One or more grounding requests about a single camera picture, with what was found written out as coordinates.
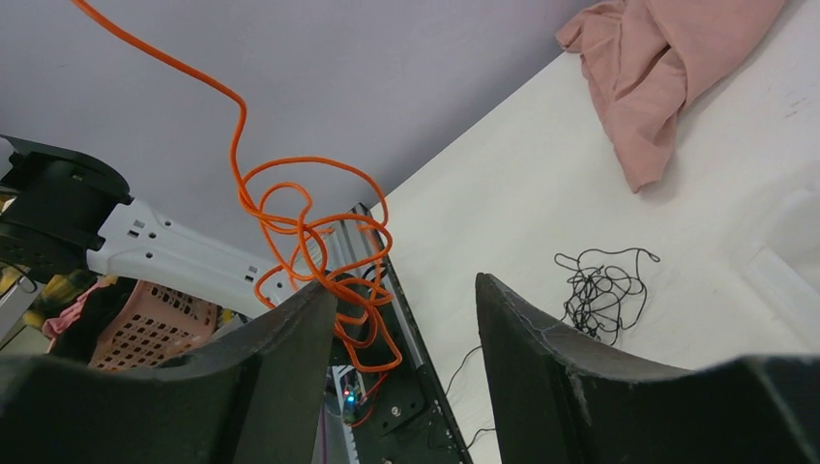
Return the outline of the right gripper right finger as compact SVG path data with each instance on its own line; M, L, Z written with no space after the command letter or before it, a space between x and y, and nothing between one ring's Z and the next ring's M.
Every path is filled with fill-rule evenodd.
M815 463L819 360L745 356L699 370L636 357L475 280L506 463Z

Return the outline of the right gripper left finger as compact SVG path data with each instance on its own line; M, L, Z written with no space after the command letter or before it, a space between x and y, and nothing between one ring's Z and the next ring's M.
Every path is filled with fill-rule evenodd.
M155 368L1 361L5 463L308 463L336 298L319 284Z

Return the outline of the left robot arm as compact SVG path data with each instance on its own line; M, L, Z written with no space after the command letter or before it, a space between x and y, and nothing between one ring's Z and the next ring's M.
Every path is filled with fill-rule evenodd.
M71 271L142 279L249 318L293 293L274 263L211 239L134 198L125 178L77 151L3 135L1 192L13 204L1 215L1 262L21 282L1 306L13 314L55 276Z

